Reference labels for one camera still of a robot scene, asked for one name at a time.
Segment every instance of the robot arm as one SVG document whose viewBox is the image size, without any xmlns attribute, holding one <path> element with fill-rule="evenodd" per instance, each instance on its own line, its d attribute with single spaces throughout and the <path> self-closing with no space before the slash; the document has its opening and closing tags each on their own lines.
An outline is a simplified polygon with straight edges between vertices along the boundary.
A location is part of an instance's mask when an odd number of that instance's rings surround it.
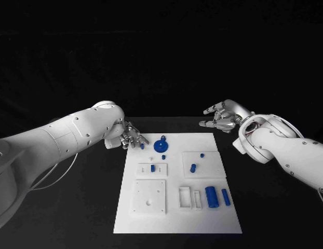
<svg viewBox="0 0 323 249">
<path fill-rule="evenodd" d="M 239 124 L 238 139 L 232 143 L 238 151 L 261 163 L 275 157 L 283 170 L 323 192 L 323 144 L 297 138 L 280 117 L 273 114 L 255 115 L 231 100 L 208 108 L 205 114 L 213 111 L 213 121 L 202 121 L 199 125 L 229 131 Z"/>
<path fill-rule="evenodd" d="M 0 227 L 14 215 L 40 174 L 105 140 L 107 149 L 140 147 L 148 141 L 111 101 L 69 114 L 47 125 L 0 139 Z"/>
</svg>

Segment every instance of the blue small part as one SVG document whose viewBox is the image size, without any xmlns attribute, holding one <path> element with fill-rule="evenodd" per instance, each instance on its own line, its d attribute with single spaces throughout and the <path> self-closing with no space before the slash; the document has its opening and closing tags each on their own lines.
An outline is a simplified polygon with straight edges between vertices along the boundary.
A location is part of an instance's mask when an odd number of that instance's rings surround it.
<svg viewBox="0 0 323 249">
<path fill-rule="evenodd" d="M 166 136 L 161 136 L 160 140 L 154 142 L 154 150 L 159 153 L 163 153 L 167 151 L 167 142 L 166 142 Z"/>
<path fill-rule="evenodd" d="M 219 202 L 218 202 L 218 196 L 216 196 L 215 187 L 213 186 L 206 187 L 205 188 L 205 193 L 206 193 L 209 208 L 213 209 L 213 208 L 219 207 Z"/>
<path fill-rule="evenodd" d="M 228 197 L 228 192 L 225 189 L 221 190 L 224 193 L 224 200 L 225 200 L 225 205 L 229 206 L 231 205 L 231 201 L 229 201 L 229 197 Z"/>
<path fill-rule="evenodd" d="M 196 164 L 192 164 L 190 172 L 193 173 L 196 169 Z"/>
</svg>

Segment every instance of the dark wall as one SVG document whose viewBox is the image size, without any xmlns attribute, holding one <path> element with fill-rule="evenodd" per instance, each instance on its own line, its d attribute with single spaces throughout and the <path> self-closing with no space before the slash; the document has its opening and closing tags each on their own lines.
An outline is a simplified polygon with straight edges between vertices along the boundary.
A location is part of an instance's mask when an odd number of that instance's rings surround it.
<svg viewBox="0 0 323 249">
<path fill-rule="evenodd" d="M 153 3 L 0 8 L 0 137 L 102 100 L 163 117 L 225 99 L 317 135 L 323 3 Z"/>
</svg>

